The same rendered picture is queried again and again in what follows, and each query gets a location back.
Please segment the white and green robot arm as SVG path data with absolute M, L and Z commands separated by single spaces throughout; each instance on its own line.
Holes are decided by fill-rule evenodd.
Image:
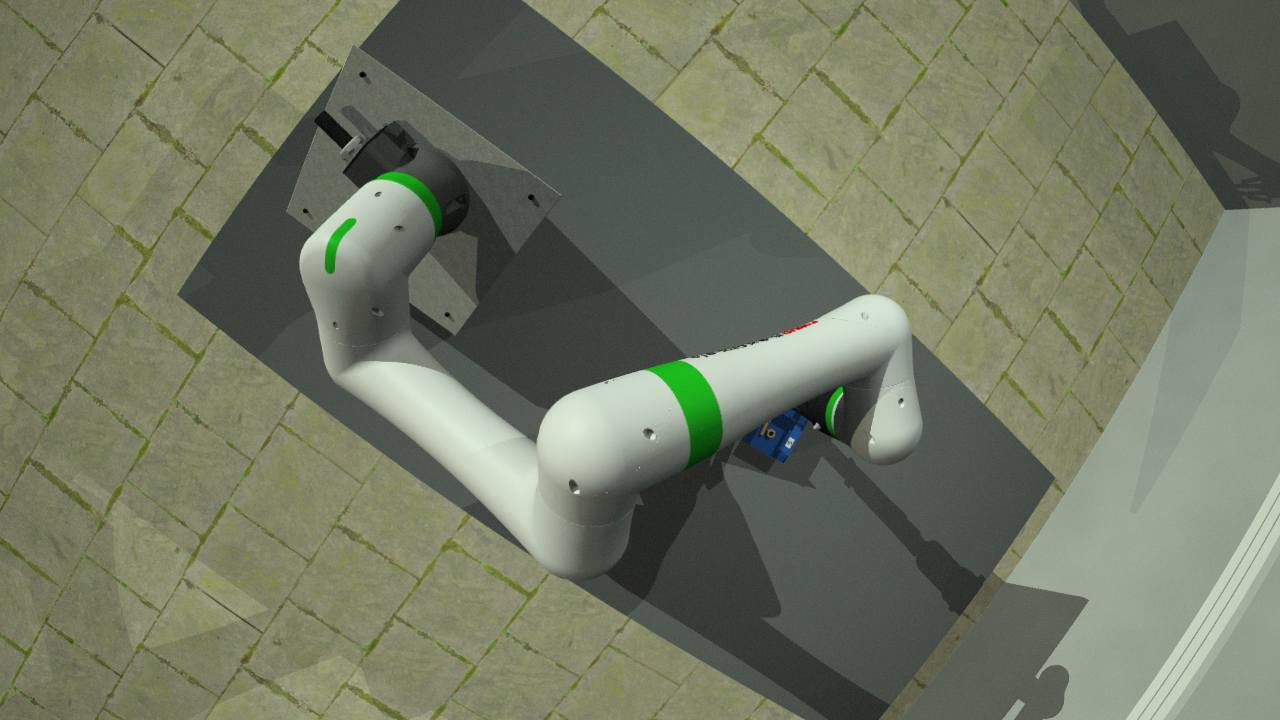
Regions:
M 364 128 L 369 142 L 326 111 L 314 122 L 343 149 L 358 187 L 300 254 L 326 372 L 451 471 L 550 574 L 585 582 L 609 571 L 643 489 L 809 400 L 813 430 L 867 462 L 891 465 L 916 448 L 911 325 L 876 293 L 765 340 L 576 389 L 550 407 L 535 443 L 411 332 L 410 274 L 465 220 L 465 176 L 436 149 L 407 143 L 396 120 Z

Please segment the blue three-compartment bin rack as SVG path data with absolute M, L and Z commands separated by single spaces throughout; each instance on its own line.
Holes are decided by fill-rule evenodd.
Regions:
M 794 421 L 791 420 L 791 418 Z M 765 428 L 765 430 L 773 429 L 774 437 L 769 438 L 768 436 L 765 436 L 765 433 L 764 436 L 760 434 L 762 427 L 764 425 L 763 424 L 755 430 L 748 433 L 748 436 L 745 436 L 742 441 L 753 446 L 754 448 L 762 451 L 763 454 L 765 452 L 765 455 L 769 454 L 768 456 L 773 456 L 774 460 L 785 464 L 786 459 L 788 457 L 788 454 L 794 448 L 794 445 L 797 442 L 799 436 L 801 436 L 803 429 L 806 427 L 806 421 L 809 420 L 806 420 L 805 416 L 800 415 L 799 413 L 795 413 L 791 409 L 787 413 L 783 413 L 780 416 L 772 419 L 772 421 L 769 421 L 768 427 Z

